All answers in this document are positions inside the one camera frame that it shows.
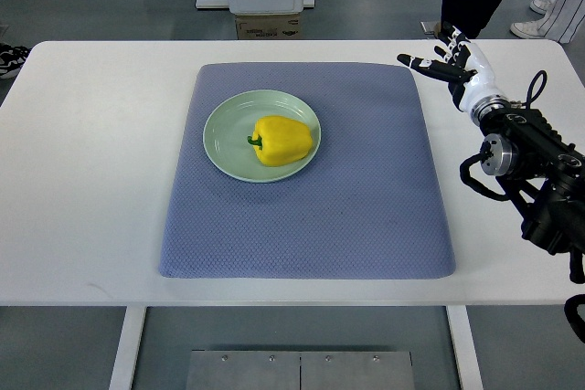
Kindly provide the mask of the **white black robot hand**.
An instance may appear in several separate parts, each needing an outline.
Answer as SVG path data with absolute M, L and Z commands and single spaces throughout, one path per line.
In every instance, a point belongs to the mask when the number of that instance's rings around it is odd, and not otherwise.
M 456 26 L 443 22 L 436 46 L 438 59 L 418 58 L 409 54 L 397 55 L 398 62 L 431 79 L 448 85 L 455 107 L 470 113 L 480 100 L 500 95 L 495 74 L 482 50 Z

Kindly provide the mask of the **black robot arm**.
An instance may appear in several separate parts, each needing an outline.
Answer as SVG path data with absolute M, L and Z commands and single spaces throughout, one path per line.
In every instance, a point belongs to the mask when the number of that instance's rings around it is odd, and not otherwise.
M 462 182 L 495 201 L 511 202 L 521 236 L 550 255 L 569 256 L 569 279 L 584 282 L 584 156 L 565 144 L 533 104 L 546 87 L 540 70 L 526 99 L 490 98 L 473 112 L 484 135 L 460 166 Z

